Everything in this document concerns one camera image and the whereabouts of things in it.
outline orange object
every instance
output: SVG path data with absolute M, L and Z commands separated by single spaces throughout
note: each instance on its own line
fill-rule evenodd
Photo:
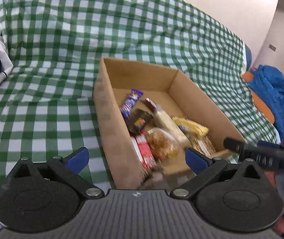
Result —
M 242 78 L 245 82 L 250 82 L 254 79 L 254 75 L 250 71 L 246 71 L 242 74 Z M 252 93 L 252 98 L 255 107 L 264 114 L 265 118 L 268 119 L 268 121 L 272 124 L 275 123 L 275 117 L 272 113 L 272 111 L 269 109 L 269 107 L 265 104 L 265 102 L 262 101 L 261 98 L 257 96 L 256 93 L 252 89 L 250 89 L 250 92 Z

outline gray ribbed surface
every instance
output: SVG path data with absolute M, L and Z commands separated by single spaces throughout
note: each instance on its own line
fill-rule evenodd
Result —
M 136 191 L 111 190 L 103 199 L 87 201 L 74 219 L 58 229 L 31 235 L 3 229 L 0 239 L 280 239 L 270 229 L 250 235 L 227 233 L 206 224 L 187 201 L 172 199 L 163 190 L 139 192 L 135 197 Z

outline gingham fabric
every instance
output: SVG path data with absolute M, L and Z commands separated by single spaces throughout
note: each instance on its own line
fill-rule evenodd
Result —
M 247 141 L 276 141 L 240 77 L 242 40 L 182 0 L 0 0 L 0 25 L 14 65 L 0 86 L 0 185 L 21 157 L 85 146 L 81 175 L 110 187 L 92 100 L 101 57 L 179 68 Z

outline black package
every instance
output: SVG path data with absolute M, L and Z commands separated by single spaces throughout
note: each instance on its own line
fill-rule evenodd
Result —
M 131 134 L 139 135 L 152 118 L 153 116 L 151 113 L 136 109 L 131 113 L 130 117 L 124 119 L 124 121 Z

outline black round disc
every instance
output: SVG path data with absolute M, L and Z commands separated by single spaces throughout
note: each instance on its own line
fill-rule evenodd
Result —
M 282 201 L 259 179 L 213 183 L 203 188 L 195 207 L 208 222 L 232 232 L 258 232 L 280 217 Z
M 56 228 L 70 220 L 79 205 L 76 192 L 55 181 L 22 177 L 0 190 L 0 222 L 19 232 Z

